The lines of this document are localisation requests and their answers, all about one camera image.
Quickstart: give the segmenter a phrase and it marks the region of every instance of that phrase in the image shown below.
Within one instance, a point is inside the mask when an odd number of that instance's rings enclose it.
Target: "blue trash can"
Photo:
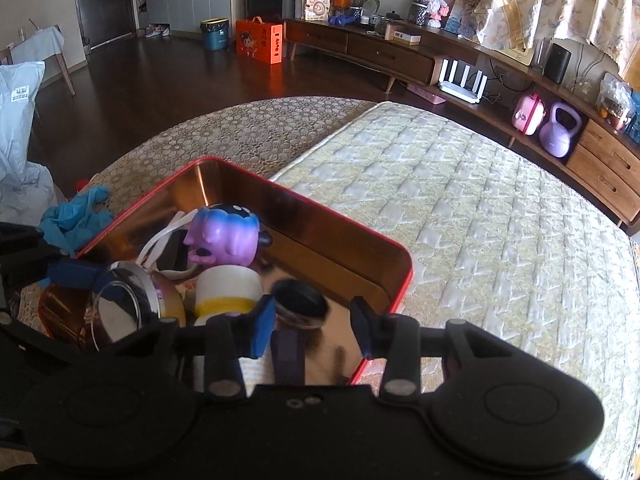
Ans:
[[[229,20],[211,18],[200,22],[205,50],[222,50],[229,46]]]

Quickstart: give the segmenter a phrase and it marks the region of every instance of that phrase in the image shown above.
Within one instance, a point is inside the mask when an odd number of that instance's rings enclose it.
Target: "flower pot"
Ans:
[[[413,2],[411,7],[409,7],[409,14],[406,17],[406,20],[409,23],[415,23],[416,25],[425,25],[428,19],[429,13],[427,11],[427,6]]]
[[[349,13],[353,16],[353,19],[356,23],[360,21],[360,17],[362,16],[362,7],[351,7],[349,9]]]

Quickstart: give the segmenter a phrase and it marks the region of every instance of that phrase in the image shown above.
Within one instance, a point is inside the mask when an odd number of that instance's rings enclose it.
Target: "pink suitcase toy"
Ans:
[[[533,135],[545,118],[545,104],[540,96],[535,94],[523,95],[513,113],[513,127],[525,135]]]

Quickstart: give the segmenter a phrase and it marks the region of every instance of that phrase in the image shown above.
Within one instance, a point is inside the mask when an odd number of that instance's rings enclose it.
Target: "purple squishy toy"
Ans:
[[[273,243],[260,221],[245,207],[217,204],[200,209],[184,237],[189,260],[206,267],[238,265],[247,267],[259,246]]]

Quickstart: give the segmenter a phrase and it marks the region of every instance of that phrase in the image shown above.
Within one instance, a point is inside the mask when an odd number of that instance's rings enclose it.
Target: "black speaker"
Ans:
[[[544,75],[558,84],[562,84],[566,68],[569,66],[571,53],[557,43],[551,45],[549,57],[546,60]]]

